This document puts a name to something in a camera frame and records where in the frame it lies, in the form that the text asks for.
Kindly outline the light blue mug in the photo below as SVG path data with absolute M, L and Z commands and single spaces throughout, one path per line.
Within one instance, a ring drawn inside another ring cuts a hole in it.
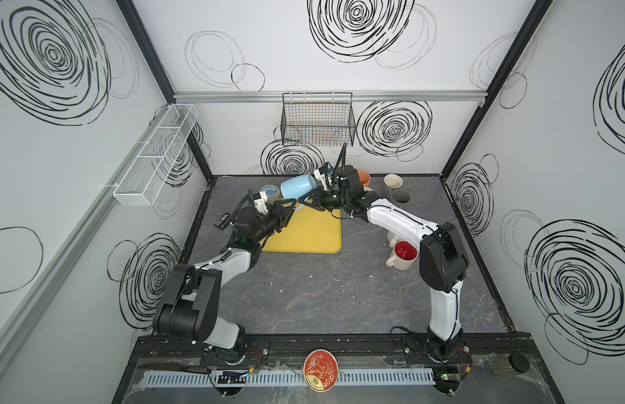
M 310 174 L 304 174 L 283 182 L 280 185 L 280 193 L 285 200 L 299 200 L 315 188 L 317 188 L 315 178 Z

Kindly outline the orange mug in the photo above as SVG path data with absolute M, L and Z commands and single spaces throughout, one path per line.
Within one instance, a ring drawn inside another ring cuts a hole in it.
M 361 184 L 365 187 L 369 187 L 371 184 L 371 175 L 369 175 L 369 173 L 367 173 L 366 171 L 362 170 L 358 171 L 358 175 Z

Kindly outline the small grey mug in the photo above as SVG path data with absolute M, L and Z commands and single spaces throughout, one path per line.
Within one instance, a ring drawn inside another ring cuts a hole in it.
M 403 178 L 394 173 L 385 175 L 383 182 L 389 190 L 397 190 L 403 186 Z

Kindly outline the large grey-beige mug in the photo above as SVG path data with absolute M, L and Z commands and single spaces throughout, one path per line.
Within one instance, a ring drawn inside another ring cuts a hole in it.
M 394 205 L 402 207 L 411 201 L 411 195 L 406 190 L 394 189 L 389 195 L 389 200 Z

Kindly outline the speckled white mug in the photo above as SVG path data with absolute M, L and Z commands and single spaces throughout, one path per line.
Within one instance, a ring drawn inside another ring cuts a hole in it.
M 386 234 L 386 239 L 387 239 L 388 246 L 389 246 L 390 248 L 394 248 L 394 247 L 395 247 L 395 245 L 396 245 L 399 241 L 401 241 L 401 240 L 402 240 L 402 239 L 401 239 L 401 237 L 399 237 L 399 236 L 398 236 L 397 234 L 395 234 L 394 232 L 388 232 L 388 233 Z

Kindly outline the cream mug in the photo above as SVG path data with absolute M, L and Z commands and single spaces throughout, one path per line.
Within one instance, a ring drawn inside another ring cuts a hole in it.
M 389 258 L 385 264 L 388 268 L 399 271 L 409 270 L 418 258 L 418 249 L 409 242 L 399 241 L 393 246 Z

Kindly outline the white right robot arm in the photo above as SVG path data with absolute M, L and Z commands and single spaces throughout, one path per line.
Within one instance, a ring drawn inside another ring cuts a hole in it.
M 457 228 L 450 222 L 437 224 L 413 215 L 374 191 L 366 191 L 351 166 L 314 172 L 318 182 L 297 198 L 302 205 L 319 211 L 343 210 L 401 237 L 418 250 L 418 271 L 430 287 L 431 318 L 427 351 L 436 362 L 456 355 L 462 342 L 462 286 L 469 258 Z

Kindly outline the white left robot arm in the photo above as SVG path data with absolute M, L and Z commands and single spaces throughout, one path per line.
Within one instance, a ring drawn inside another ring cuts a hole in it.
M 295 206 L 294 199 L 286 199 L 259 210 L 243 200 L 231 216 L 231 237 L 216 257 L 172 269 L 152 319 L 152 333 L 233 352 L 243 350 L 244 328 L 219 316 L 221 288 L 256 265 L 263 244 L 287 227 Z

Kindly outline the black snack bar wrapper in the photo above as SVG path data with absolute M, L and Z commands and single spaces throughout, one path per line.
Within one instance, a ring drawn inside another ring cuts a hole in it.
M 214 227 L 220 230 L 224 230 L 230 224 L 231 224 L 231 214 L 229 212 L 226 212 L 214 223 Z

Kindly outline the yellow plastic tray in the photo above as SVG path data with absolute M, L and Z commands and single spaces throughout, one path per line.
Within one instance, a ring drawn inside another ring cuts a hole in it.
M 302 207 L 287 227 L 270 237 L 263 250 L 272 253 L 336 254 L 342 248 L 342 221 L 338 210 L 321 212 Z

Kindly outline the aluminium wall rail back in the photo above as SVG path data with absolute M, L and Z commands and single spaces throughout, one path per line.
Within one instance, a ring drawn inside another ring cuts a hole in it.
M 477 102 L 487 99 L 484 90 L 369 90 L 369 91 L 259 91 L 259 92 L 182 92 L 174 95 L 179 103 L 326 103 L 326 102 Z

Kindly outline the aluminium wall rail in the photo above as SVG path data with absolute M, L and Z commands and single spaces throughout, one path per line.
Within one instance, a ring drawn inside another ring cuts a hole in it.
M 142 148 L 142 141 L 150 135 L 149 127 L 108 184 L 102 188 L 95 202 L 89 207 L 56 255 L 46 262 L 44 254 L 41 254 L 36 262 L 39 271 L 32 278 L 31 287 L 0 331 L 0 379 L 112 208 L 116 205 L 123 206 L 113 197 L 113 191 Z
M 326 102 L 477 102 L 487 99 L 484 90 L 369 90 L 369 91 L 259 91 L 259 92 L 182 92 L 174 95 L 179 103 L 326 103 Z

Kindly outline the aluminium wall rail left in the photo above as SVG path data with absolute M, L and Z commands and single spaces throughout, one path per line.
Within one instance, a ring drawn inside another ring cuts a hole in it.
M 0 331 L 0 379 L 112 208 L 116 205 L 123 206 L 113 197 L 113 191 L 142 148 L 142 141 L 150 135 L 149 127 L 108 184 L 102 188 L 95 202 L 89 207 L 56 255 L 46 262 L 44 254 L 41 254 L 36 262 L 39 271 L 32 278 L 31 287 Z

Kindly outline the black corner frame post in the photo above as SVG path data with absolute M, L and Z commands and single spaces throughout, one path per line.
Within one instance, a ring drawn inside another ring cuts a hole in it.
M 458 143 L 448 158 L 444 168 L 440 173 L 440 179 L 445 182 L 451 175 L 457 166 L 457 163 L 461 159 L 462 155 L 467 150 L 470 142 L 477 133 L 479 126 L 481 126 L 484 118 L 491 110 L 496 97 L 501 92 L 505 81 L 509 78 L 512 70 L 519 61 L 519 58 L 523 55 L 526 47 L 528 47 L 530 40 L 536 33 L 539 25 L 544 19 L 549 8 L 553 5 L 553 0 L 537 0 L 531 7 L 525 21 L 521 25 L 515 39 L 511 43 L 509 50 L 506 52 L 504 59 L 502 60 L 496 74 L 494 75 L 491 83 L 488 87 L 488 96 L 481 106 L 478 106 L 472 115 L 472 118 L 467 123 L 465 130 L 463 131 Z
M 167 103 L 174 103 L 176 101 L 174 87 L 172 86 L 162 62 L 157 55 L 156 49 L 152 44 L 151 37 L 148 35 L 142 22 L 142 18 L 140 17 L 134 3 L 131 0 L 116 0 L 116 3 L 152 73 L 157 87 L 162 93 L 162 97 Z M 198 141 L 196 141 L 193 135 L 189 135 L 187 138 L 187 144 L 189 145 L 189 150 L 192 152 L 207 183 L 209 185 L 214 185 L 216 183 L 216 177 L 211 172 L 211 168 L 206 161 L 205 155 L 202 152 Z

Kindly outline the black corner frame post right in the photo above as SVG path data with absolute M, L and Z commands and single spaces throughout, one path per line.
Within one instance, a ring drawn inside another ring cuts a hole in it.
M 509 50 L 506 52 L 504 59 L 502 60 L 496 74 L 494 75 L 491 83 L 488 87 L 488 96 L 481 106 L 478 106 L 472 115 L 472 118 L 467 123 L 465 130 L 463 131 L 458 143 L 448 158 L 444 168 L 440 173 L 440 179 L 445 182 L 451 175 L 457 166 L 457 163 L 461 159 L 462 155 L 467 150 L 470 142 L 477 133 L 479 126 L 481 126 L 484 118 L 491 110 L 496 97 L 501 92 L 505 81 L 509 78 L 512 70 L 519 61 L 519 58 L 523 55 L 526 47 L 528 47 L 530 40 L 536 33 L 539 25 L 544 19 L 549 8 L 553 5 L 553 0 L 537 0 L 531 7 L 525 21 L 521 25 L 515 39 L 511 43 Z

